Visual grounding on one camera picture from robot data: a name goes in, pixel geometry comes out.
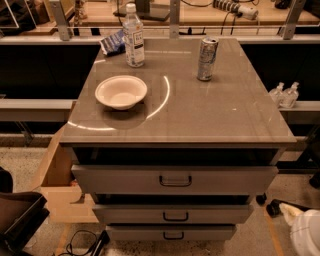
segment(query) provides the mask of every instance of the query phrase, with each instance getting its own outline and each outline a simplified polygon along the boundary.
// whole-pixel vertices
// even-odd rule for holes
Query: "speckled floor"
[[[29,189],[49,141],[50,136],[38,136],[25,147],[22,136],[0,135],[0,166],[12,173],[15,192]],[[310,177],[311,175],[279,174],[267,191],[267,203],[277,198],[320,208],[320,190],[309,185]],[[111,241],[101,255],[295,256],[289,237],[290,228],[283,216],[270,218],[265,207],[259,206],[255,201],[252,205],[255,209],[253,214],[245,224],[237,226],[237,232],[229,241]],[[66,251],[67,243],[78,230],[87,230],[98,235],[103,229],[100,224],[53,223],[47,219],[30,240],[25,251],[34,256],[57,256]],[[72,243],[74,253],[85,253],[91,240],[88,233],[78,233]]]

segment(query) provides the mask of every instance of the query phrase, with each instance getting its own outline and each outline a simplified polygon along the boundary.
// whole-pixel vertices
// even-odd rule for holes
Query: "paper bowl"
[[[132,108],[146,94],[146,84],[134,76],[111,77],[101,82],[95,92],[101,104],[118,110]]]

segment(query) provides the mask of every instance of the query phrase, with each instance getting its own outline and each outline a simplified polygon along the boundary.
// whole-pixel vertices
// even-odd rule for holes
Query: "spray bottle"
[[[284,90],[283,100],[280,102],[281,107],[292,108],[294,106],[299,97],[298,85],[298,82],[294,82],[290,88]]]

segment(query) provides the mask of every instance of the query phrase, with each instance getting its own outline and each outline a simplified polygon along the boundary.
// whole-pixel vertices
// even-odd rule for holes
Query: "black panel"
[[[298,100],[320,100],[319,44],[246,44],[242,48],[268,91],[280,81],[285,88],[298,81]]]
[[[99,49],[99,45],[2,45],[0,94],[77,99]]]

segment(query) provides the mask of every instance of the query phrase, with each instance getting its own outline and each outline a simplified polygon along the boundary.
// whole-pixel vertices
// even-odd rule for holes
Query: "soda can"
[[[197,78],[201,81],[209,81],[212,78],[218,43],[219,41],[213,37],[206,37],[201,40],[197,75]]]

